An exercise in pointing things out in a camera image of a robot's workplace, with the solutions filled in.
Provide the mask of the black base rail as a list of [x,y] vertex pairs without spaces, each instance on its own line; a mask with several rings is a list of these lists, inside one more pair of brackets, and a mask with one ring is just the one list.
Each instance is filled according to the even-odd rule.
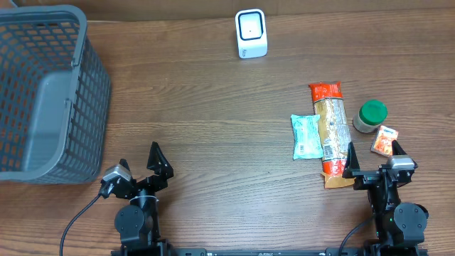
[[[338,248],[328,247],[325,250],[215,250],[207,251],[203,248],[174,248],[170,253],[165,252],[162,254],[159,249],[152,251],[142,252],[127,252],[126,249],[111,251],[110,255],[175,255],[175,256],[335,256],[338,255]],[[361,255],[374,255],[363,252],[361,248],[347,247],[343,249],[342,256],[361,256]],[[385,254],[381,255],[429,255],[428,250],[418,248],[418,251],[396,251],[391,252],[385,250]]]

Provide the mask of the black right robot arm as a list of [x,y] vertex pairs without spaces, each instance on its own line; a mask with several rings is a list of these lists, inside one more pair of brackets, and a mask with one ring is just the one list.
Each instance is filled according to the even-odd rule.
[[[366,190],[373,215],[352,229],[343,239],[339,255],[426,255],[419,244],[424,242],[428,210],[415,203],[403,203],[398,188],[409,184],[418,168],[397,141],[392,141],[392,155],[376,171],[360,169],[354,144],[348,145],[344,178],[354,180],[353,188]],[[348,239],[367,224],[374,222],[376,238],[366,240],[361,248],[346,249]]]

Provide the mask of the green lid jar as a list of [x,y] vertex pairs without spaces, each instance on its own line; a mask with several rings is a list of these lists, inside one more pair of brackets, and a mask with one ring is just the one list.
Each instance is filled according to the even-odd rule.
[[353,126],[362,133],[374,132],[387,118],[385,104],[379,100],[369,100],[353,117]]

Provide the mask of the orange spaghetti package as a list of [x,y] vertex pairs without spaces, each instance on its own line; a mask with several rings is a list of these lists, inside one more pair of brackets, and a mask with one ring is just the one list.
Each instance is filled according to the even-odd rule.
[[351,142],[350,129],[339,82],[316,82],[309,85],[314,112],[320,119],[318,133],[323,149],[322,176],[325,188],[351,186],[354,180],[344,178]]

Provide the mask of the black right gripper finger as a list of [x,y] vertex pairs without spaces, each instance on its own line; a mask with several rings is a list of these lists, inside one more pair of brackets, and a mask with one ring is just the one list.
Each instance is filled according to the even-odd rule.
[[392,147],[392,155],[393,156],[399,156],[399,155],[406,155],[407,153],[405,150],[400,146],[399,142],[397,140],[393,140],[391,142],[391,147]]
[[348,155],[344,168],[344,173],[352,173],[353,171],[359,171],[360,165],[358,163],[358,158],[355,152],[355,147],[353,142],[348,144]]

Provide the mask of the small orange snack packet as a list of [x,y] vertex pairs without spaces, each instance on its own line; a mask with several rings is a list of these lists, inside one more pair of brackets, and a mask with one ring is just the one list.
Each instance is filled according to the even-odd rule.
[[398,138],[398,134],[397,130],[380,125],[373,140],[371,151],[383,156],[391,156],[392,141]]

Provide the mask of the grey plastic basket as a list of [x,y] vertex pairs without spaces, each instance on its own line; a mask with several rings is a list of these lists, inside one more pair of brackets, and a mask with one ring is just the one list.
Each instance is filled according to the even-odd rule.
[[87,183],[100,172],[111,80],[76,6],[1,11],[1,180]]

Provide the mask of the teal snack packet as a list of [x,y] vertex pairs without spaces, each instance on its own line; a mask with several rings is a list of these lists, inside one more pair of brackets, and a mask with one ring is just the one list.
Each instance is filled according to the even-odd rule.
[[293,160],[321,159],[323,149],[319,136],[320,115],[299,116],[291,115],[291,125],[294,133]]

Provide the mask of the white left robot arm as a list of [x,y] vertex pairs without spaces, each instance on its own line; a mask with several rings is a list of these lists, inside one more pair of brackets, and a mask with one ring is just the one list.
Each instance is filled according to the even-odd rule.
[[156,192],[168,187],[173,177],[173,168],[157,142],[151,144],[146,168],[154,172],[140,181],[132,179],[119,190],[116,197],[123,197],[129,204],[121,208],[114,219],[120,235],[121,247],[111,256],[148,255],[173,256],[175,250],[166,239],[161,238]]

